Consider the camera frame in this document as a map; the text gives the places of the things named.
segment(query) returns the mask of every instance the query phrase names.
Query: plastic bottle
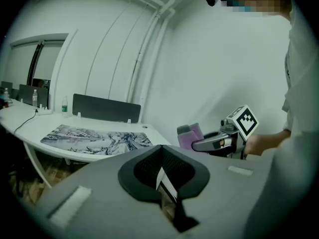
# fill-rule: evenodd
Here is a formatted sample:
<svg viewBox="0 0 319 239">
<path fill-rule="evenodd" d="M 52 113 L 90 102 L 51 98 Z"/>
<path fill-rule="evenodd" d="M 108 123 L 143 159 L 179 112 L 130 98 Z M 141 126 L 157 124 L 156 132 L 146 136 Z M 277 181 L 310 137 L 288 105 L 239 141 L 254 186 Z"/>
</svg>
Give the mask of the plastic bottle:
<svg viewBox="0 0 319 239">
<path fill-rule="evenodd" d="M 63 117 L 68 117 L 68 97 L 65 96 L 62 101 L 62 115 Z"/>
<path fill-rule="evenodd" d="M 32 106 L 35 109 L 38 109 L 38 93 L 34 90 L 32 95 Z"/>
<path fill-rule="evenodd" d="M 8 88 L 5 88 L 3 98 L 4 98 L 4 102 L 5 102 L 5 103 L 9 102 L 9 92 L 8 92 Z"/>
</svg>

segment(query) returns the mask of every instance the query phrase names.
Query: white wall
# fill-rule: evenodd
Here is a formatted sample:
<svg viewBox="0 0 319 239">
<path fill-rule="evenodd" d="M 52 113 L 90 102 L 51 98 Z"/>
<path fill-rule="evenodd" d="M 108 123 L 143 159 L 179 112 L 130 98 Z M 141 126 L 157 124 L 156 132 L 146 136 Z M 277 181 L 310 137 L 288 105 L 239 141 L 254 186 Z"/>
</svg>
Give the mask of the white wall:
<svg viewBox="0 0 319 239">
<path fill-rule="evenodd" d="M 122 101 L 127 71 L 153 14 L 144 8 L 145 4 L 135 0 L 130 5 L 129 0 L 30 2 L 20 12 L 2 45 L 0 80 L 12 42 L 37 35 L 68 33 L 74 37 L 69 36 L 61 49 L 53 72 L 56 85 L 52 82 L 50 88 L 54 109 L 61 110 L 62 99 L 67 95 L 71 111 L 74 93 Z"/>
<path fill-rule="evenodd" d="M 204 133 L 217 130 L 247 104 L 260 121 L 255 133 L 281 131 L 289 29 L 279 16 L 194 1 L 167 30 L 142 121 L 178 145 L 178 126 L 199 122 Z"/>
</svg>

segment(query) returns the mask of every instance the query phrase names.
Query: floor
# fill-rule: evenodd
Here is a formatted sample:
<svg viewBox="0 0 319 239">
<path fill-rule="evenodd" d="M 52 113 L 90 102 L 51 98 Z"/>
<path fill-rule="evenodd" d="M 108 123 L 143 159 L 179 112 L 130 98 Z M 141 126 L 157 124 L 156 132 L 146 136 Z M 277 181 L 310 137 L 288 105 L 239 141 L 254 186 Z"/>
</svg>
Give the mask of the floor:
<svg viewBox="0 0 319 239">
<path fill-rule="evenodd" d="M 43 166 L 43 169 L 49 176 L 54 185 L 58 184 L 75 171 L 81 169 L 86 163 L 71 161 L 71 165 L 67 165 L 62 158 L 55 158 L 49 155 L 37 152 L 37 157 Z M 30 205 L 36 205 L 36 202 L 45 193 L 50 190 L 45 183 L 40 182 L 36 171 L 34 170 L 30 160 L 26 158 L 24 161 L 24 172 L 22 182 L 20 182 L 20 192 L 23 193 L 22 199 Z M 16 176 L 15 172 L 10 173 L 9 184 L 12 192 L 16 195 Z M 174 219 L 175 203 L 169 198 L 164 189 L 159 186 L 158 191 L 162 194 L 162 211 L 164 215 L 172 222 Z"/>
</svg>

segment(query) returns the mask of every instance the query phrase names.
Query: person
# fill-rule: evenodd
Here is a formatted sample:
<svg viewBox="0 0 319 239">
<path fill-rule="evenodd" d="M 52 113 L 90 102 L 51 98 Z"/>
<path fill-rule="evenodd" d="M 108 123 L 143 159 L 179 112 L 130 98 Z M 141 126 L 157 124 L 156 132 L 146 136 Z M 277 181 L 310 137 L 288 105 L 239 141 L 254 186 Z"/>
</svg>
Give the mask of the person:
<svg viewBox="0 0 319 239">
<path fill-rule="evenodd" d="M 261 155 L 278 147 L 285 139 L 304 131 L 319 129 L 318 84 L 319 48 L 315 35 L 294 0 L 227 0 L 226 6 L 237 6 L 245 11 L 280 15 L 291 23 L 290 43 L 285 57 L 288 83 L 285 103 L 287 121 L 283 130 L 271 135 L 252 135 L 248 138 L 245 154 Z"/>
</svg>

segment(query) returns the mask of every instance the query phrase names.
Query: white shirt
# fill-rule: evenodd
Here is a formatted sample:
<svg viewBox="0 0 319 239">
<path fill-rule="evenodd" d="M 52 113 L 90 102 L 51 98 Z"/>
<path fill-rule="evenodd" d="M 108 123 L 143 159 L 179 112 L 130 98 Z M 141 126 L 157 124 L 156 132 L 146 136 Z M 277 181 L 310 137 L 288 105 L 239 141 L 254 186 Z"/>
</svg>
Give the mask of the white shirt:
<svg viewBox="0 0 319 239">
<path fill-rule="evenodd" d="M 306 18 L 292 0 L 292 29 L 285 59 L 288 91 L 284 129 L 292 136 L 319 130 L 319 44 Z"/>
</svg>

